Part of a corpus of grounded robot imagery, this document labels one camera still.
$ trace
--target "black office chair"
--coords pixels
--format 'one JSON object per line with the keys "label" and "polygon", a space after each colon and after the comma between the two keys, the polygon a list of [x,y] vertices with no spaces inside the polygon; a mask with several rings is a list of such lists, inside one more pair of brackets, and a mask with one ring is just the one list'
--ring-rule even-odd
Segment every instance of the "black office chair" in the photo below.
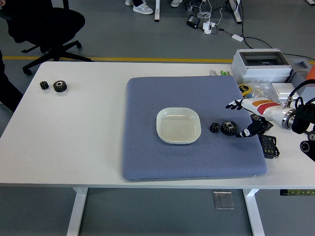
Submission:
{"label": "black office chair", "polygon": [[40,58],[23,67],[27,75],[31,75],[31,67],[61,57],[82,61],[92,61],[90,58],[66,52],[76,46],[81,48],[79,41],[67,43],[84,26],[85,19],[80,13],[69,10],[67,1],[63,0],[65,8],[53,7],[51,0],[7,0],[0,10],[0,17],[6,19],[9,35],[16,43],[29,42],[35,46],[23,50],[28,53],[35,48],[47,52]]}

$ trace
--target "gear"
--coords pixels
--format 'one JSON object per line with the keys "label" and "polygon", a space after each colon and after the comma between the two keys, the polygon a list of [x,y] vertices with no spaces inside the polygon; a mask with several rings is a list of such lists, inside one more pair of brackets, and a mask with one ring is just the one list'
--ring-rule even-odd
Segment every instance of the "gear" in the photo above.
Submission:
{"label": "gear", "polygon": [[39,83],[39,85],[41,86],[41,88],[43,90],[46,90],[46,89],[49,88],[49,85],[48,85],[47,81],[42,81],[42,82]]}
{"label": "gear", "polygon": [[216,123],[216,122],[213,122],[211,125],[210,125],[210,131],[212,133],[218,133],[218,131],[220,130],[220,125],[219,123]]}
{"label": "gear", "polygon": [[56,92],[63,92],[67,89],[67,84],[63,80],[54,82],[54,89]]}
{"label": "gear", "polygon": [[231,120],[226,120],[221,125],[221,131],[227,136],[235,135],[237,131],[237,124]]}

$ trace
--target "blue cushion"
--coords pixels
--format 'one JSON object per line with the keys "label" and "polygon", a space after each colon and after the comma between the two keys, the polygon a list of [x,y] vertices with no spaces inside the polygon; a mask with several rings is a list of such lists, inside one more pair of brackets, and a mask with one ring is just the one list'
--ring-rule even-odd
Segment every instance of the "blue cushion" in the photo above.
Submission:
{"label": "blue cushion", "polygon": [[[242,95],[232,76],[145,77],[127,84],[123,144],[123,176],[152,178],[226,178],[262,175],[266,161],[257,136],[236,138],[212,133],[211,123],[237,123],[239,132],[252,120],[245,109],[225,106]],[[192,144],[162,141],[156,117],[167,107],[193,109],[200,118],[201,135]]]}

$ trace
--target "sneaker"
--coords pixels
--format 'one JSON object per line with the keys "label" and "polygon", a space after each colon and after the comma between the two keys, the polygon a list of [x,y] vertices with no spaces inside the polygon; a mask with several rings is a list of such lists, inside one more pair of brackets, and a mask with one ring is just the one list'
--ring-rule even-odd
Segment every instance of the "sneaker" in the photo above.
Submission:
{"label": "sneaker", "polygon": [[153,10],[147,6],[146,3],[143,3],[139,6],[133,6],[132,9],[134,12],[141,13],[144,15],[150,15],[153,13]]}
{"label": "sneaker", "polygon": [[125,4],[126,4],[126,6],[133,6],[133,1],[132,0],[126,0]]}
{"label": "sneaker", "polygon": [[171,2],[171,6],[172,6],[172,7],[178,7],[179,4],[180,4],[182,1],[183,1],[183,0],[173,0],[173,1]]}

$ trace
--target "white square dish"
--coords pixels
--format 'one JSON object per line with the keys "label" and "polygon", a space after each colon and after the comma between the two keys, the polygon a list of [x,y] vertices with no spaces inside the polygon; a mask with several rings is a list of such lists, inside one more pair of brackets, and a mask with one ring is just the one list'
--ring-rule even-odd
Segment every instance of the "white square dish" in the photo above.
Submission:
{"label": "white square dish", "polygon": [[157,115],[157,134],[169,144],[191,144],[201,134],[199,116],[189,108],[165,108]]}

